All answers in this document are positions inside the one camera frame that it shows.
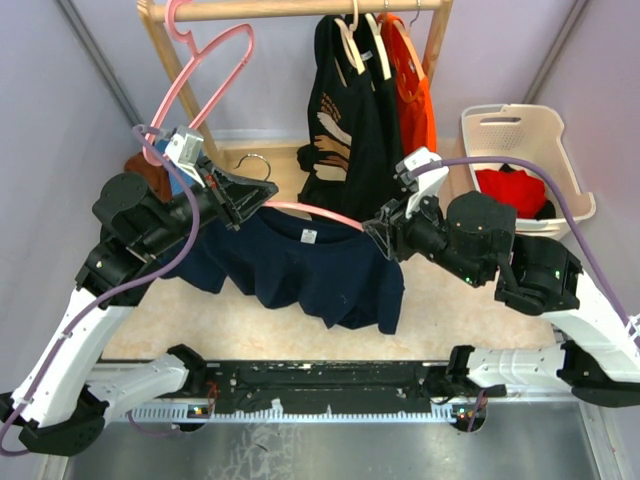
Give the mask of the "navy blue t shirt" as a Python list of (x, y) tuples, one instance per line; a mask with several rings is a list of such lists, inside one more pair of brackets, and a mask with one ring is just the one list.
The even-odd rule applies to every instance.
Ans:
[(404, 294), (400, 266), (365, 233), (262, 208), (239, 230), (203, 226), (186, 257), (166, 275), (212, 294), (225, 281), (268, 309), (293, 304), (328, 328), (375, 326), (395, 334)]

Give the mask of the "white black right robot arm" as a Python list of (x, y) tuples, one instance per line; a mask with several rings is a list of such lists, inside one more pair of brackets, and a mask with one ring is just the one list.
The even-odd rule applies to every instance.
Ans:
[(611, 300), (580, 260), (552, 238), (521, 235), (516, 211), (477, 191), (442, 209), (435, 196), (414, 210), (392, 200), (364, 231), (384, 256), (402, 262), (419, 254), (465, 284), (495, 284), (495, 301), (543, 319), (566, 335), (549, 347), (452, 349), (445, 377), (461, 396), (494, 387), (567, 391), (592, 405), (639, 403), (639, 336), (622, 323)]

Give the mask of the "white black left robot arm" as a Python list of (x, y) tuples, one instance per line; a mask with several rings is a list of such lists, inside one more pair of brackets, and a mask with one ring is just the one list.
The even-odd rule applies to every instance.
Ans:
[(207, 158), (195, 170), (194, 184), (168, 202), (135, 172), (102, 187), (92, 207), (100, 241), (76, 276), (65, 315), (32, 372), (1, 396), (1, 430), (19, 427), (24, 453), (77, 455), (144, 403), (206, 389), (205, 360), (183, 344), (111, 380), (88, 378), (149, 284), (185, 259), (201, 227), (219, 220), (238, 229), (278, 191), (271, 181), (234, 175)]

